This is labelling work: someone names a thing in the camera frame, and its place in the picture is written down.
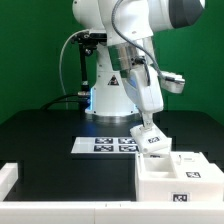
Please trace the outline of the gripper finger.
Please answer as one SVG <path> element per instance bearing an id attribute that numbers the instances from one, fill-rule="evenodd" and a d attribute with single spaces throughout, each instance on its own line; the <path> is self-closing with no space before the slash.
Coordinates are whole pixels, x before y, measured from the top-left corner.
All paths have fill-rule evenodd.
<path id="1" fill-rule="evenodd" d="M 143 127 L 145 130 L 151 129 L 153 125 L 153 116 L 151 113 L 142 114 Z"/>

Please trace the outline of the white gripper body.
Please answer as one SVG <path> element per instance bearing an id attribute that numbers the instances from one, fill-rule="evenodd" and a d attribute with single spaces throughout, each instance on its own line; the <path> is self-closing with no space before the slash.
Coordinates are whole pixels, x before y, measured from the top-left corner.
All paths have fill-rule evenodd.
<path id="1" fill-rule="evenodd" d="M 151 66 L 148 69 L 150 78 L 147 78 L 144 67 L 139 66 L 132 69 L 122 82 L 127 96 L 141 112 L 157 113 L 163 110 L 163 98 L 157 72 Z"/>

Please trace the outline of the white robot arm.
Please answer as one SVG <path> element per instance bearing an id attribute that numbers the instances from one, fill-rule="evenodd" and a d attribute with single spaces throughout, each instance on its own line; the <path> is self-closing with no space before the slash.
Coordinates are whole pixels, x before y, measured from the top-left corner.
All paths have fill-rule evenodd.
<path id="1" fill-rule="evenodd" d="M 160 84 L 180 91 L 182 76 L 162 71 L 154 56 L 152 37 L 158 31 L 191 26 L 200 18 L 205 0 L 73 0 L 75 19 L 86 28 L 86 48 L 97 53 L 96 83 L 86 113 L 98 119 L 142 118 L 163 110 Z"/>

